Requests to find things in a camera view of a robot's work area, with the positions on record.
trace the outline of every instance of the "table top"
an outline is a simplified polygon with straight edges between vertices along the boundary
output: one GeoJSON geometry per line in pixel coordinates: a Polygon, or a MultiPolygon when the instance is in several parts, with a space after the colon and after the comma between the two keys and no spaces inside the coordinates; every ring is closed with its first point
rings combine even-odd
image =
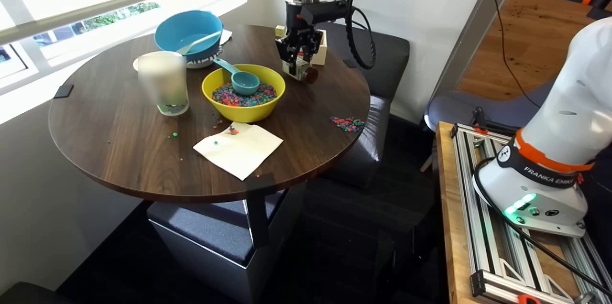
{"type": "Polygon", "coordinates": [[[244,182],[192,149],[231,123],[201,92],[202,80],[217,65],[187,71],[190,108],[186,113],[167,117],[156,106],[144,104],[131,63],[157,51],[153,35],[102,52],[66,81],[74,84],[72,93],[53,99],[49,111],[49,128],[58,149],[109,188],[166,202],[223,202],[271,194],[328,169],[360,134],[345,132],[329,118],[367,119],[370,92],[363,75],[328,49],[326,64],[317,66],[317,82],[297,82],[282,72],[272,28],[230,30],[233,36],[223,45],[221,58],[231,64],[269,67],[286,82],[274,111],[256,122],[284,142],[244,182]],[[173,132],[177,138],[168,138],[173,132]]]}
{"type": "MultiPolygon", "coordinates": [[[[465,232],[461,192],[457,176],[455,147],[450,136],[453,125],[441,122],[437,126],[437,159],[440,175],[440,192],[442,201],[442,223],[444,224],[444,249],[446,252],[446,269],[448,276],[448,297],[452,304],[483,303],[472,297],[470,289],[470,256],[468,239],[465,232]]],[[[530,231],[531,237],[542,245],[564,258],[558,236],[530,231]]],[[[498,248],[499,255],[505,252],[498,248]]],[[[542,271],[559,284],[570,296],[577,297],[580,291],[572,274],[540,250],[536,250],[542,271]]]]}

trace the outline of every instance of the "paper napkin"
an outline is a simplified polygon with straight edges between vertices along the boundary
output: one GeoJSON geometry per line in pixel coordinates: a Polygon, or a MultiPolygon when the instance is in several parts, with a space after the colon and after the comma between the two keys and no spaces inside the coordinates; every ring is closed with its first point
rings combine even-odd
{"type": "Polygon", "coordinates": [[[260,126],[234,122],[223,132],[202,139],[193,149],[221,169],[244,180],[282,142],[283,139],[260,126]]]}

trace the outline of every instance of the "frosted plastic cup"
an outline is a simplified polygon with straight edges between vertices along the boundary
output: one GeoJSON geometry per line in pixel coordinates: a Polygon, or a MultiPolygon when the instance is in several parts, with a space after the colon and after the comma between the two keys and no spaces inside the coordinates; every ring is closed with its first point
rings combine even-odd
{"type": "Polygon", "coordinates": [[[189,109],[184,56],[169,51],[151,52],[139,56],[133,66],[146,96],[160,113],[175,116],[189,109]]]}

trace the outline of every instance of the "metal extrusion frame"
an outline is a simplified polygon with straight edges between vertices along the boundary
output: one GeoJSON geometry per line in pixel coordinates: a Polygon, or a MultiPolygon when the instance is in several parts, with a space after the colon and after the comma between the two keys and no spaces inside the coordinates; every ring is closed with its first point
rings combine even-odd
{"type": "MultiPolygon", "coordinates": [[[[572,304],[573,298],[544,273],[534,245],[490,212],[489,206],[472,186],[476,164],[483,158],[495,156],[510,138],[493,132],[481,134],[461,124],[453,128],[452,138],[468,238],[472,295],[488,303],[516,303],[518,295],[527,294],[543,304],[572,304]],[[497,235],[492,228],[493,222],[503,230],[497,231],[497,235]],[[507,260],[501,258],[501,250],[507,260]]],[[[612,278],[588,234],[581,239],[563,236],[560,239],[562,251],[570,264],[612,289],[612,278]]],[[[612,304],[610,298],[581,278],[575,276],[575,281],[581,294],[590,292],[597,297],[597,302],[612,304]]]]}

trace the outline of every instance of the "round wooden table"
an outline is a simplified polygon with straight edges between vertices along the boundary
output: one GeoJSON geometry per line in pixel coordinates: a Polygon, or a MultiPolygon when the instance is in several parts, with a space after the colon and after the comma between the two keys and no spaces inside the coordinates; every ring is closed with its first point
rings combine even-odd
{"type": "MultiPolygon", "coordinates": [[[[230,29],[233,37],[223,45],[221,58],[283,73],[273,29],[230,29]]],[[[66,84],[74,84],[72,93],[53,99],[49,111],[51,135],[64,156],[90,178],[127,195],[164,202],[268,195],[325,171],[357,140],[360,133],[345,132],[330,116],[363,121],[368,116],[370,92],[363,75],[328,50],[314,84],[284,75],[284,96],[269,117],[256,122],[284,142],[243,182],[192,149],[231,122],[201,92],[202,80],[217,65],[188,70],[190,108],[167,117],[146,104],[131,66],[151,51],[157,51],[153,35],[102,52],[70,76],[66,84]],[[218,119],[223,123],[214,129],[218,119]],[[177,138],[168,138],[173,132],[177,138]]]]}

